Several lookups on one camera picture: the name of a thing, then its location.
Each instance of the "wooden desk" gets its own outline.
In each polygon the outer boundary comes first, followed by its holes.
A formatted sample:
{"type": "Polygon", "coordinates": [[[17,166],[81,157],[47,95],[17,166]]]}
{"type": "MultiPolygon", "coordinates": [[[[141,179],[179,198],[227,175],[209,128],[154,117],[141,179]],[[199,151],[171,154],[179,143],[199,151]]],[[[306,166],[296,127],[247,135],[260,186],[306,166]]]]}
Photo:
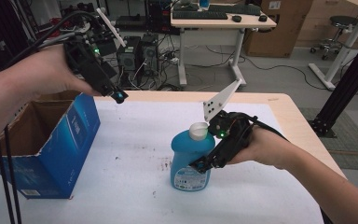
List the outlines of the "wooden desk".
{"type": "MultiPolygon", "coordinates": [[[[123,105],[95,98],[102,124],[74,197],[26,200],[20,195],[24,223],[322,223],[319,206],[294,177],[254,161],[212,170],[202,191],[172,188],[170,135],[177,132],[176,124],[190,124],[186,119],[193,116],[194,105],[197,111],[200,106],[196,119],[202,119],[202,102],[216,93],[128,91],[128,95],[123,105]],[[172,104],[184,107],[169,107],[172,104]]],[[[234,103],[242,108],[266,106],[291,142],[343,175],[287,95],[235,93],[227,106],[234,103]]],[[[4,204],[0,193],[0,223],[8,223],[4,204]]]]}
{"type": "MultiPolygon", "coordinates": [[[[346,0],[346,1],[358,6],[358,0],[346,0]]],[[[342,65],[344,60],[347,58],[347,56],[351,50],[351,47],[352,47],[353,43],[356,41],[357,37],[358,37],[358,23],[354,27],[351,35],[348,37],[345,44],[342,46],[342,49],[339,51],[338,56],[333,61],[332,65],[330,66],[330,68],[328,69],[326,74],[324,74],[316,66],[315,63],[309,63],[310,69],[322,81],[322,83],[325,85],[325,87],[328,90],[333,91],[336,88],[336,86],[331,82],[331,80],[336,75],[338,68],[342,65]]]]}
{"type": "Polygon", "coordinates": [[[246,81],[238,67],[243,36],[246,28],[271,28],[276,23],[270,18],[262,22],[258,16],[241,15],[241,22],[232,20],[233,14],[227,14],[228,20],[176,20],[171,14],[171,25],[180,28],[180,58],[178,63],[179,83],[187,85],[185,71],[185,42],[191,45],[230,45],[236,46],[233,58],[229,65],[237,79],[242,79],[242,86],[246,81]],[[199,28],[199,30],[186,30],[186,28],[199,28]]]}

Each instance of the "cardboard box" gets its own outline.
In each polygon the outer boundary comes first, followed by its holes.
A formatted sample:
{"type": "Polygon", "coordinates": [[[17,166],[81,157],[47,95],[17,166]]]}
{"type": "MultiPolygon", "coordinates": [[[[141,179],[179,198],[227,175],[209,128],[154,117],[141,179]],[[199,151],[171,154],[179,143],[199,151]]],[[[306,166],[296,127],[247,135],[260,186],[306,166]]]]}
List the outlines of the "cardboard box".
{"type": "Polygon", "coordinates": [[[309,0],[263,0],[262,11],[277,23],[267,31],[251,32],[243,41],[246,55],[256,57],[290,57],[307,17],[312,1],[309,0]]]}
{"type": "MultiPolygon", "coordinates": [[[[18,191],[28,199],[70,198],[99,126],[94,100],[83,93],[29,103],[9,125],[18,191]]],[[[1,146],[7,164],[3,135],[1,146]]]]}

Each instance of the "computer tower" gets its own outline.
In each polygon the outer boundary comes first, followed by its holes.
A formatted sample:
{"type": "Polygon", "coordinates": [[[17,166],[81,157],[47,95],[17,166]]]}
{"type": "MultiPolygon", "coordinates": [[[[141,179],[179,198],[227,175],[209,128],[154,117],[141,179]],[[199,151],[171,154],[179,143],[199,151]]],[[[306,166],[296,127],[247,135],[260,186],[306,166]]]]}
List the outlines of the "computer tower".
{"type": "Polygon", "coordinates": [[[153,76],[158,72],[158,35],[144,34],[141,39],[145,76],[153,76]]]}
{"type": "Polygon", "coordinates": [[[147,30],[153,33],[179,35],[171,26],[171,0],[145,0],[147,30]]]}
{"type": "Polygon", "coordinates": [[[142,52],[140,36],[124,36],[126,47],[120,45],[117,50],[117,63],[120,71],[137,71],[142,65],[142,52]]]}

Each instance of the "white bracket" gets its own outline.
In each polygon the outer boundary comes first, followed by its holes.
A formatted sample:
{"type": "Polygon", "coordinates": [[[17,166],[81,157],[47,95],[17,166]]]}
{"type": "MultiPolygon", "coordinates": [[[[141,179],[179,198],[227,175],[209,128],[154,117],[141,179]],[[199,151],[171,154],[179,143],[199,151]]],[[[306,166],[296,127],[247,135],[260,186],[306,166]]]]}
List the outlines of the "white bracket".
{"type": "Polygon", "coordinates": [[[211,100],[204,102],[204,118],[209,122],[216,114],[218,114],[227,104],[228,100],[242,83],[242,79],[237,79],[222,91],[217,93],[211,100]]]}
{"type": "Polygon", "coordinates": [[[110,20],[107,19],[107,17],[101,12],[101,10],[99,8],[97,8],[97,12],[101,16],[103,21],[106,23],[107,27],[109,27],[110,31],[112,31],[113,35],[115,35],[118,42],[120,42],[121,46],[123,46],[125,48],[126,44],[124,43],[123,38],[121,38],[121,36],[118,34],[116,28],[112,25],[112,23],[110,23],[110,20]]]}

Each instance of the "bottle label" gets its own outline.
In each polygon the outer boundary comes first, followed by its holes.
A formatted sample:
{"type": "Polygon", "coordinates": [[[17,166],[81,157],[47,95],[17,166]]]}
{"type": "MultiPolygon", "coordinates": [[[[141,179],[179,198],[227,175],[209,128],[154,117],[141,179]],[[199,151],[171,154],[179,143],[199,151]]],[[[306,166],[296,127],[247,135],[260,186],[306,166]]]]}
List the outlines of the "bottle label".
{"type": "Polygon", "coordinates": [[[174,185],[183,190],[199,190],[205,188],[207,174],[200,174],[190,166],[176,172],[174,185]]]}

